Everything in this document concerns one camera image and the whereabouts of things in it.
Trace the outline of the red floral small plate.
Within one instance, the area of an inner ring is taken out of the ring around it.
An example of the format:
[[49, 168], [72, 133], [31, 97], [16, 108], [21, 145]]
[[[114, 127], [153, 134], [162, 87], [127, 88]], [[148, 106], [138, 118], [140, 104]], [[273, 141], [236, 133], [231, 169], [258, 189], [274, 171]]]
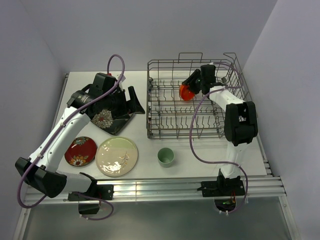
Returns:
[[75, 138], [64, 154], [65, 161], [73, 167], [85, 167], [95, 160], [96, 142], [87, 136]]

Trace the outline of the orange bowl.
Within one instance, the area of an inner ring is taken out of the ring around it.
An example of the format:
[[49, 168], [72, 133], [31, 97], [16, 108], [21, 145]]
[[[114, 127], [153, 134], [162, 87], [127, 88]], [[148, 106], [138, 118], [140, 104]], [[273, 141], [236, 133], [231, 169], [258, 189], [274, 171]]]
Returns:
[[195, 93], [190, 90], [189, 85], [181, 84], [179, 87], [179, 96], [183, 101], [190, 101], [194, 98]]

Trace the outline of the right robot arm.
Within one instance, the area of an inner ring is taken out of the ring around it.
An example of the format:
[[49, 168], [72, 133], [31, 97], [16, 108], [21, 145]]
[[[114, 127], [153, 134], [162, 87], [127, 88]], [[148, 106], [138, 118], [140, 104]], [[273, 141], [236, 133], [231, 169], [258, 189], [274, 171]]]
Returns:
[[179, 95], [184, 101], [191, 100], [196, 94], [217, 104], [225, 114], [224, 136], [227, 150], [215, 181], [204, 181], [199, 190], [204, 197], [243, 196], [247, 185], [243, 183], [240, 173], [245, 153], [258, 135], [256, 105], [244, 101], [231, 93], [232, 87], [218, 82], [216, 67], [213, 63], [201, 65], [179, 87]]

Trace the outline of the black square floral plate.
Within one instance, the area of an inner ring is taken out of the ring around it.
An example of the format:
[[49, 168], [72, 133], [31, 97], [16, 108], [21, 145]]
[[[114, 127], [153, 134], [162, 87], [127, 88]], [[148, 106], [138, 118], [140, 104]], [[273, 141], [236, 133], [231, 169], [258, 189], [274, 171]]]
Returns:
[[103, 109], [101, 112], [94, 115], [91, 122], [104, 132], [116, 136], [118, 135], [125, 126], [129, 123], [133, 114], [126, 114], [120, 118], [113, 119], [112, 112], [107, 109]]

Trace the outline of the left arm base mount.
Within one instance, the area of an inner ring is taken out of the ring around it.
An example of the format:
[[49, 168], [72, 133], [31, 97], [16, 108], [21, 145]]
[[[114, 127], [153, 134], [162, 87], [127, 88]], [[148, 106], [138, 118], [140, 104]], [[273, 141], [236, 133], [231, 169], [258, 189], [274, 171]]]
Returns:
[[[69, 202], [78, 202], [78, 212], [82, 217], [93, 219], [90, 215], [96, 215], [101, 209], [102, 204], [110, 206], [110, 213], [104, 217], [109, 218], [114, 212], [114, 206], [109, 202], [113, 199], [113, 184], [98, 184], [87, 192], [71, 192], [68, 194]], [[83, 201], [98, 201], [98, 203], [80, 203]]]

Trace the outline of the green cup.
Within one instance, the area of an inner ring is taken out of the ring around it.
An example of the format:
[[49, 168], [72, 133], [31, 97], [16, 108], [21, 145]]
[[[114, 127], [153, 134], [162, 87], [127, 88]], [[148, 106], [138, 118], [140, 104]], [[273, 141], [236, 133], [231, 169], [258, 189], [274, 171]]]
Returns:
[[174, 158], [175, 158], [174, 152], [168, 147], [164, 147], [160, 149], [157, 153], [158, 163], [163, 168], [171, 167], [173, 164]]

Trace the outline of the cream green round plate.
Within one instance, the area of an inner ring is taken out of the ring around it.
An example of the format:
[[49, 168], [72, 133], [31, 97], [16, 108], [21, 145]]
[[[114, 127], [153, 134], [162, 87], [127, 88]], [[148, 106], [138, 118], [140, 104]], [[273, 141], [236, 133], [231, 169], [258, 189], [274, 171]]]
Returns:
[[118, 178], [135, 167], [138, 157], [138, 148], [131, 139], [114, 136], [102, 142], [97, 148], [95, 162], [102, 174]]

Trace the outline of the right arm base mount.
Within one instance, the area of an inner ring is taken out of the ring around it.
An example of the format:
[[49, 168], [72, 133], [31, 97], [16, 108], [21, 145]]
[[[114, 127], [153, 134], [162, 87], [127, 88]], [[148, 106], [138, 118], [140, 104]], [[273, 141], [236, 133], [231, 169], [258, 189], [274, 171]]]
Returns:
[[236, 209], [237, 197], [244, 197], [244, 199], [247, 197], [241, 179], [202, 181], [197, 191], [201, 192], [203, 198], [213, 197], [218, 212], [226, 215]]

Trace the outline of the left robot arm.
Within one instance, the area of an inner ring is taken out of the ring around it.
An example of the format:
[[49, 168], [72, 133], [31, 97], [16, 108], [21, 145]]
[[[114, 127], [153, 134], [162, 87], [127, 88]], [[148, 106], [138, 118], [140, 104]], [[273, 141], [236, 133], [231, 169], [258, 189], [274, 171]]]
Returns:
[[130, 99], [120, 83], [121, 74], [97, 73], [93, 83], [74, 92], [67, 101], [64, 112], [44, 142], [27, 158], [19, 157], [15, 168], [23, 183], [54, 198], [62, 192], [79, 192], [86, 200], [98, 193], [97, 180], [86, 173], [58, 172], [59, 164], [78, 133], [98, 114], [109, 111], [113, 121], [125, 119], [132, 114], [144, 114], [133, 86], [128, 87]]

